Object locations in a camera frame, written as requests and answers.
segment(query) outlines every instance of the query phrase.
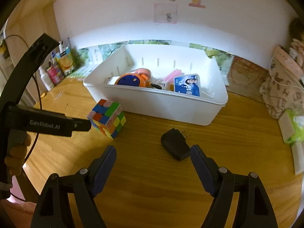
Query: charger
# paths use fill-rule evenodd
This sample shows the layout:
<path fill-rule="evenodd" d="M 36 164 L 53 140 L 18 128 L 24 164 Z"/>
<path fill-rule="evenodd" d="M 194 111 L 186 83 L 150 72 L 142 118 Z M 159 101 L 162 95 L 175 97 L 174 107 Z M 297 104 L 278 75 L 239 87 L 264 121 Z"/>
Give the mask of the charger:
<path fill-rule="evenodd" d="M 186 143 L 186 137 L 182 135 L 184 131 L 172 128 L 161 137 L 161 144 L 171 156 L 178 161 L 190 155 L 190 148 Z"/>

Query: wooden table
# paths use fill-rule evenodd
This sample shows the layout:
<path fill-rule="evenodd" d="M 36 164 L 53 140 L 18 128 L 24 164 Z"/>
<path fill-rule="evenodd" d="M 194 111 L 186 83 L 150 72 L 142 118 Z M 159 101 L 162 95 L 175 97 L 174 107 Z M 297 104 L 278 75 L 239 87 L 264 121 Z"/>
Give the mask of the wooden table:
<path fill-rule="evenodd" d="M 95 101 L 81 81 L 65 79 L 42 100 L 45 110 L 86 118 Z M 171 128 L 186 130 L 188 145 L 199 144 L 208 157 L 231 172 L 258 173 L 274 207 L 279 227 L 290 227 L 300 202 L 302 175 L 295 176 L 290 146 L 282 141 L 277 120 L 265 105 L 229 93 L 229 101 L 209 126 L 198 126 L 126 113 L 115 140 L 95 129 L 71 138 L 40 135 L 24 170 L 40 193 L 50 174 L 76 173 L 98 158 L 107 145 L 117 161 L 95 202 L 108 228 L 199 228 L 212 203 L 190 158 L 178 162 L 161 146 Z M 231 227 L 238 193 L 226 227 Z M 73 195 L 74 221 L 82 227 Z"/>

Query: white bottle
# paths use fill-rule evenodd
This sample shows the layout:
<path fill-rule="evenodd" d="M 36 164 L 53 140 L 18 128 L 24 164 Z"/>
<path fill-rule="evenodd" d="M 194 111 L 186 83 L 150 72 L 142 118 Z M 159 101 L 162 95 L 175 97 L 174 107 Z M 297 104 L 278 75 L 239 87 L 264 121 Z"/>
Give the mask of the white bottle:
<path fill-rule="evenodd" d="M 45 72 L 42 66 L 39 67 L 39 72 L 41 76 L 41 81 L 43 82 L 45 88 L 48 91 L 51 91 L 55 86 L 54 83 L 51 81 L 51 78 L 49 77 L 48 73 Z"/>

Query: white plastic bin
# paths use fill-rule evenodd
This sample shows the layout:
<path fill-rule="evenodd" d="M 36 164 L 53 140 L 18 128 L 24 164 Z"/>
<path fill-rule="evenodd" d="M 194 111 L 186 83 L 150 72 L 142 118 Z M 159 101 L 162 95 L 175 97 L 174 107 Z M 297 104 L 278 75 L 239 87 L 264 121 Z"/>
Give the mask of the white plastic bin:
<path fill-rule="evenodd" d="M 120 76 L 137 68 L 150 69 L 154 79 L 163 78 L 174 69 L 180 69 L 185 74 L 198 74 L 201 96 L 105 84 L 109 77 Z M 214 58 L 208 58 L 202 50 L 171 45 L 125 45 L 90 73 L 84 79 L 84 86 L 96 102 L 100 99 L 111 100 L 120 103 L 127 112 L 198 125 L 209 125 L 228 101 L 225 84 Z"/>

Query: finger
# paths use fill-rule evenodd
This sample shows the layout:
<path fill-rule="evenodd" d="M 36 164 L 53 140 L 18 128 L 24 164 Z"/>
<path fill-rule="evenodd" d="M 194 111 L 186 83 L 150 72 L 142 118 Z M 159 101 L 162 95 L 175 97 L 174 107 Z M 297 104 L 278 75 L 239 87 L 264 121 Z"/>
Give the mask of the finger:
<path fill-rule="evenodd" d="M 20 176 L 21 175 L 21 168 L 10 168 L 9 170 L 10 175 L 12 176 Z"/>
<path fill-rule="evenodd" d="M 24 159 L 18 159 L 18 158 L 12 158 L 6 156 L 4 162 L 8 167 L 21 168 L 24 164 Z"/>
<path fill-rule="evenodd" d="M 26 146 L 15 146 L 12 147 L 10 150 L 10 154 L 12 157 L 24 159 L 27 153 L 27 147 Z"/>
<path fill-rule="evenodd" d="M 32 139 L 31 139 L 30 135 L 27 135 L 27 137 L 26 137 L 26 139 L 25 139 L 25 141 L 24 141 L 23 144 L 24 144 L 25 146 L 30 146 L 31 143 L 32 143 Z"/>

